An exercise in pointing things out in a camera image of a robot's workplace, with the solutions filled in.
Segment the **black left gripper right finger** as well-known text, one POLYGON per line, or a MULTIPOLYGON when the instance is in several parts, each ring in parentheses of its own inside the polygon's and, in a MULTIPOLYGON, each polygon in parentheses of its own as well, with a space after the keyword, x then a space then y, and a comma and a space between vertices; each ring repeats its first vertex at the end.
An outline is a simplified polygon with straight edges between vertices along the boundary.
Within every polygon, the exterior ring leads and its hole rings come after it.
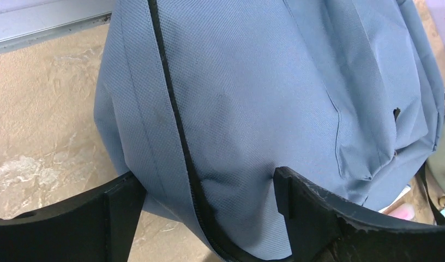
POLYGON ((294 261, 445 261, 445 219, 394 218, 350 202, 288 167, 274 189, 294 261))

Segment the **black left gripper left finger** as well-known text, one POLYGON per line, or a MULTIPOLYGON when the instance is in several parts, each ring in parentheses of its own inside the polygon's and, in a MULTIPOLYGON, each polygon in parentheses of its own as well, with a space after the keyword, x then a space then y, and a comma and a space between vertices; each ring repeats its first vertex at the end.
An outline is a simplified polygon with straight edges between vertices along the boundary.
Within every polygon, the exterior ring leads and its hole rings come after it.
POLYGON ((0 218, 0 261, 127 261, 145 196, 128 172, 55 204, 0 218))

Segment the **blue student backpack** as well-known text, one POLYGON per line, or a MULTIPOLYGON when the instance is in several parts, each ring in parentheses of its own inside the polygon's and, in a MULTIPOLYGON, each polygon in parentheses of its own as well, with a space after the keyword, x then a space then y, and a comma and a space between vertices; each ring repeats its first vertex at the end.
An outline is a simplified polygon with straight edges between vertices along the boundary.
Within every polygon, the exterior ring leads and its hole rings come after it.
POLYGON ((117 1, 94 106, 144 210, 226 261, 290 258, 277 167, 378 211, 443 119, 412 1, 117 1))

